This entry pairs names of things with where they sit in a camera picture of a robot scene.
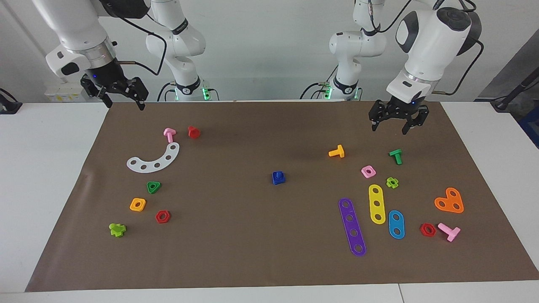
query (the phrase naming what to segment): white plate with holes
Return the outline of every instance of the white plate with holes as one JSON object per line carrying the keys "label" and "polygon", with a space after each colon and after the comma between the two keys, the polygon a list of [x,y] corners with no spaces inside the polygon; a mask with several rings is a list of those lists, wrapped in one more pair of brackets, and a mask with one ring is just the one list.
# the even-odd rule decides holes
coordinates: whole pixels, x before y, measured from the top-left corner
{"label": "white plate with holes", "polygon": [[179,144],[176,142],[172,142],[171,144],[167,145],[167,150],[159,159],[147,162],[142,161],[139,157],[132,157],[131,159],[127,160],[127,167],[136,173],[155,173],[156,171],[160,171],[169,166],[174,161],[174,159],[176,159],[178,153]]}

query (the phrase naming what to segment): pink bolt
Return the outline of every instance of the pink bolt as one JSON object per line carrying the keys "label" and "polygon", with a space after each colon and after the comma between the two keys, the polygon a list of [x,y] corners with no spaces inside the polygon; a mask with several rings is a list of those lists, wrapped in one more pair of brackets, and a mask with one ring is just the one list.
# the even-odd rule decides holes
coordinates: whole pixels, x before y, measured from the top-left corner
{"label": "pink bolt", "polygon": [[438,224],[438,228],[448,235],[447,240],[453,242],[460,232],[460,228],[450,229],[444,223]]}
{"label": "pink bolt", "polygon": [[172,143],[174,142],[174,140],[172,139],[172,136],[174,136],[176,134],[176,131],[172,128],[166,128],[164,133],[163,133],[163,136],[166,136],[169,143]]}

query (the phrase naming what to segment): orange square nut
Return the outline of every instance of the orange square nut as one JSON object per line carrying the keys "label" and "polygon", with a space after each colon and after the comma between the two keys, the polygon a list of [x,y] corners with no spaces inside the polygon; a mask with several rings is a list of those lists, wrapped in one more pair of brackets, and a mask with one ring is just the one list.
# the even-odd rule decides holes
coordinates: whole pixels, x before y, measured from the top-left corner
{"label": "orange square nut", "polygon": [[146,200],[141,198],[134,198],[131,202],[131,206],[129,206],[129,209],[131,209],[132,211],[143,211],[145,206]]}

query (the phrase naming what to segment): orange heart-shaped piece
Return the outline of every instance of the orange heart-shaped piece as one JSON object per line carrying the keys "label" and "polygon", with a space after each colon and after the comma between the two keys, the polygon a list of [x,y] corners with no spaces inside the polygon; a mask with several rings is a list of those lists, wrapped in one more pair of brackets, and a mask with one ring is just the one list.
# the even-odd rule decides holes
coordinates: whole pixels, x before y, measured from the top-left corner
{"label": "orange heart-shaped piece", "polygon": [[447,198],[436,198],[434,204],[441,211],[454,212],[461,214],[464,212],[464,204],[462,203],[462,197],[455,188],[448,188],[445,191]]}

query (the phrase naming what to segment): purple bar with holes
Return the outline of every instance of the purple bar with holes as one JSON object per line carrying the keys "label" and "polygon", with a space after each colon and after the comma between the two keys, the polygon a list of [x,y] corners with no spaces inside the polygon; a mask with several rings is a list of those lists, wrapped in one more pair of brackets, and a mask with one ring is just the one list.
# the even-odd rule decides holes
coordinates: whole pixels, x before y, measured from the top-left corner
{"label": "purple bar with holes", "polygon": [[360,223],[357,221],[354,205],[348,198],[342,198],[338,202],[338,207],[341,210],[342,223],[346,230],[346,237],[350,244],[350,251],[357,257],[366,254],[367,248],[361,234]]}

